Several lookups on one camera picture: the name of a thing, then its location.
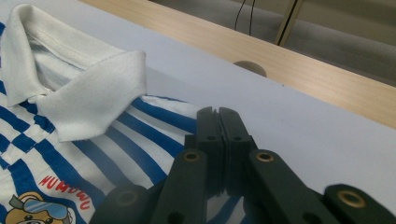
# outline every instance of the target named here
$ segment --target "shirt collar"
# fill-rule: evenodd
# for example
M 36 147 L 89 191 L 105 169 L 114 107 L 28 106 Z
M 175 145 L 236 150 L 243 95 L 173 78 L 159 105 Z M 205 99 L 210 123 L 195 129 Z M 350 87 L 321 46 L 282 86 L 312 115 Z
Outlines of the shirt collar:
M 46 88 L 37 76 L 29 39 L 81 72 L 56 91 Z M 132 100 L 146 93 L 143 51 L 109 46 L 30 5 L 12 10 L 1 50 L 8 106 L 36 103 L 60 141 L 104 133 Z

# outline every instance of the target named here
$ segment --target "blue and white stripes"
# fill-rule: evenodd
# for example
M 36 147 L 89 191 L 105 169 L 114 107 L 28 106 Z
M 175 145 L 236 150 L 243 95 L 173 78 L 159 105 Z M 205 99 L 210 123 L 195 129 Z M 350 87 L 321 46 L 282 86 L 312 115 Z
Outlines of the blue and white stripes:
M 184 136 L 195 132 L 193 105 L 166 98 L 136 99 L 105 134 L 60 143 L 37 106 L 24 102 L 6 107 L 0 80 L 0 222 L 12 207 L 12 195 L 34 191 L 45 202 L 75 211 L 76 223 L 88 223 L 94 209 L 116 186 L 145 188 L 166 178 Z M 225 197 L 208 223 L 226 223 L 239 198 Z

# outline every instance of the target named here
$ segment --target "floor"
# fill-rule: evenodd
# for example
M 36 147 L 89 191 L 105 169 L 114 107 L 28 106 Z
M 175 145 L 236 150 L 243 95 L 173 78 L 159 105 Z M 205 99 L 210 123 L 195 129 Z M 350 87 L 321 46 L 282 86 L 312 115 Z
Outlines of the floor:
M 231 0 L 152 0 L 161 5 L 234 29 L 240 3 Z M 236 30 L 274 43 L 283 16 L 243 6 Z M 284 46 L 396 87 L 396 47 L 297 21 Z

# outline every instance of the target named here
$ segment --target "cartoon print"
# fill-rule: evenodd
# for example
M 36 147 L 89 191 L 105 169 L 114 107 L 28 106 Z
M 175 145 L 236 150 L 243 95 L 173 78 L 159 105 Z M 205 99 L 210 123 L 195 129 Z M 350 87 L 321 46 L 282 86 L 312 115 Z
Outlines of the cartoon print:
M 36 192 L 26 192 L 18 198 L 13 195 L 9 204 L 13 209 L 6 216 L 6 224 L 76 224 L 73 209 L 44 202 Z

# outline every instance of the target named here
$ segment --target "screw hole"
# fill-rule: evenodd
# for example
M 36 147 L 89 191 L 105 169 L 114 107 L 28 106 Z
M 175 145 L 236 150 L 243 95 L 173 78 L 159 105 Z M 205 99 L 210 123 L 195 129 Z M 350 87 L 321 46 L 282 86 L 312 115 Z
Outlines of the screw hole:
M 366 201 L 352 190 L 340 190 L 337 192 L 338 198 L 341 202 L 355 208 L 363 208 L 366 206 Z
M 183 214 L 179 212 L 173 212 L 168 216 L 168 223 L 169 224 L 181 224 L 184 221 Z

